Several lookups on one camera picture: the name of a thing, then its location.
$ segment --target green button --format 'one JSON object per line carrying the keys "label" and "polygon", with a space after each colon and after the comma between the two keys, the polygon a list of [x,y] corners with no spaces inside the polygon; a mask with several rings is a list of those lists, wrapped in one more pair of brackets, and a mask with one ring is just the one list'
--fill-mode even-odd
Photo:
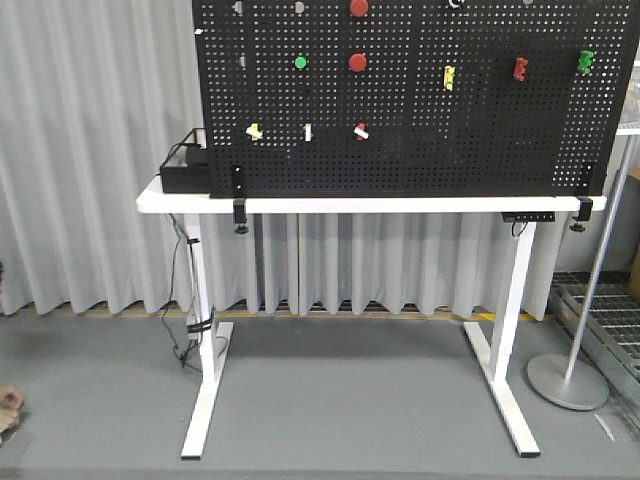
{"label": "green button", "polygon": [[296,68],[302,70],[307,67],[307,57],[296,58]]}

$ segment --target table leg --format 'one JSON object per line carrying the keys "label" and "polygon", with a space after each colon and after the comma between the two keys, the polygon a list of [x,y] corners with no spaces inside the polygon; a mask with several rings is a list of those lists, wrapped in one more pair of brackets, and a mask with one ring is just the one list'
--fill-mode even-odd
{"label": "table leg", "polygon": [[511,393],[506,375],[518,326],[535,230],[536,224],[530,223],[519,237],[509,239],[507,263],[503,273],[491,347],[489,347],[478,323],[467,322],[464,325],[478,362],[521,457],[537,457],[540,455],[540,449]]}
{"label": "table leg", "polygon": [[[195,267],[195,274],[191,274],[191,285],[197,292],[194,304],[196,306],[196,322],[207,321],[211,316],[212,304],[207,290],[206,269],[204,267],[204,251],[202,248],[202,232],[200,216],[198,214],[185,215],[185,228],[191,241],[190,255]],[[204,445],[209,432],[209,424],[213,415],[222,371],[227,358],[233,322],[223,322],[219,325],[213,322],[210,330],[202,332],[200,338],[200,361],[202,364],[202,384],[196,404],[193,408],[191,423],[182,447],[181,457],[185,460],[199,460],[204,452]],[[222,353],[214,351],[214,340],[224,338]]]}

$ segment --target black cable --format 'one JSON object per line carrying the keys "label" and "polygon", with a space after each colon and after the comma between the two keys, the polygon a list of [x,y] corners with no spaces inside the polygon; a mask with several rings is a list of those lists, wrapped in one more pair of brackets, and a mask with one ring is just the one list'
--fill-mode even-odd
{"label": "black cable", "polygon": [[178,152],[180,147],[199,147],[200,146],[197,142],[187,142],[187,140],[192,134],[193,132],[187,133],[187,135],[182,140],[180,140],[178,143],[174,143],[173,145],[171,145],[171,148],[169,149],[169,153],[167,153],[167,156],[165,157],[164,162],[162,162],[162,165],[167,163],[169,159]]}
{"label": "black cable", "polygon": [[511,225],[511,236],[513,238],[520,238],[522,236],[522,234],[524,233],[524,231],[529,226],[529,222],[524,222],[524,225],[522,226],[522,230],[520,230],[520,233],[518,233],[517,235],[516,235],[516,232],[515,232],[516,223],[518,223],[518,222],[513,222],[513,224]]}
{"label": "black cable", "polygon": [[[164,312],[162,313],[162,317],[160,318],[162,325],[165,327],[165,329],[167,330],[167,332],[169,333],[169,337],[171,338],[171,341],[173,343],[173,347],[172,347],[172,352],[173,352],[173,356],[176,357],[176,360],[178,360],[180,362],[180,365],[182,366],[182,368],[184,367],[188,367],[196,372],[200,372],[202,373],[202,370],[192,364],[189,363],[189,354],[196,349],[201,341],[202,341],[202,332],[200,332],[200,341],[197,340],[189,340],[189,343],[187,344],[187,347],[180,352],[180,344],[178,343],[178,340],[176,339],[173,331],[171,330],[171,327],[169,327],[169,324],[166,321],[166,315],[167,312],[169,311],[169,304],[171,302],[171,298],[173,297],[173,290],[174,290],[174,285],[175,285],[175,266],[176,266],[176,258],[177,258],[177,253],[178,253],[178,247],[180,246],[180,243],[182,242],[182,240],[186,240],[187,241],[187,245],[189,246],[189,253],[190,253],[190,268],[191,268],[191,274],[193,275],[193,278],[196,279],[196,290],[194,290],[193,292],[193,296],[191,299],[191,306],[189,307],[189,311],[191,311],[191,308],[194,305],[194,301],[195,298],[197,296],[197,294],[199,294],[199,292],[197,292],[197,271],[196,271],[196,266],[195,266],[195,262],[194,262],[194,256],[193,256],[193,247],[192,247],[192,243],[189,239],[189,235],[187,234],[185,228],[182,226],[182,224],[180,224],[180,222],[176,219],[175,215],[173,215],[172,213],[169,214],[169,217],[171,218],[171,224],[173,226],[173,231],[176,234],[176,237],[178,238],[178,240],[176,241],[175,247],[173,249],[173,257],[171,259],[171,287],[169,289],[169,299],[167,300],[167,304],[165,305],[165,309]],[[227,347],[229,346],[229,340],[225,337],[218,337],[216,336],[215,339],[217,340],[218,338],[224,338],[225,340],[225,346],[224,348],[222,348],[219,352],[218,352],[218,356],[222,355],[222,353],[227,349]]]}

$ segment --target metal pole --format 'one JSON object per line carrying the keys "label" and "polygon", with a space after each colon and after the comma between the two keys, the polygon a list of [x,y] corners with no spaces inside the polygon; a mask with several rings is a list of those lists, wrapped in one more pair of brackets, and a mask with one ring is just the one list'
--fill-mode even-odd
{"label": "metal pole", "polygon": [[622,198],[622,191],[624,190],[624,183],[627,179],[627,174],[633,163],[633,154],[636,148],[636,136],[630,135],[627,138],[627,144],[624,149],[624,155],[622,156],[622,164],[618,171],[618,178],[616,179],[613,188],[613,199],[609,204],[609,211],[607,213],[607,221],[600,239],[600,245],[598,246],[598,253],[596,254],[596,260],[591,270],[591,277],[589,278],[589,285],[587,286],[587,292],[582,303],[582,313],[580,315],[580,323],[576,330],[575,337],[573,338],[573,345],[571,347],[571,354],[569,355],[569,362],[567,363],[567,371],[564,375],[564,383],[569,383],[573,376],[573,371],[576,366],[576,360],[578,359],[578,353],[580,351],[580,345],[582,344],[582,337],[584,335],[585,327],[587,326],[587,318],[589,317],[589,310],[591,310],[591,303],[593,302],[593,296],[598,286],[598,279],[600,277],[600,271],[602,270],[602,264],[604,263],[604,257],[607,253],[609,246],[609,239],[611,238],[611,231],[613,230],[613,223],[618,213],[618,207],[620,206],[620,199]]}

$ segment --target black pegboard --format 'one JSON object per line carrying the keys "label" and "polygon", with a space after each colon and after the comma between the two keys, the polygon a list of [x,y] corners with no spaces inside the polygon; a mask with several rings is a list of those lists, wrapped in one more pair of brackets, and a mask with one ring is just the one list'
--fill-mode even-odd
{"label": "black pegboard", "polygon": [[[364,18],[349,0],[303,3],[193,0],[213,197],[234,196],[234,165],[247,197],[602,193],[637,0],[370,0]],[[596,53],[590,75],[581,50]],[[355,52],[364,72],[348,68]]]}

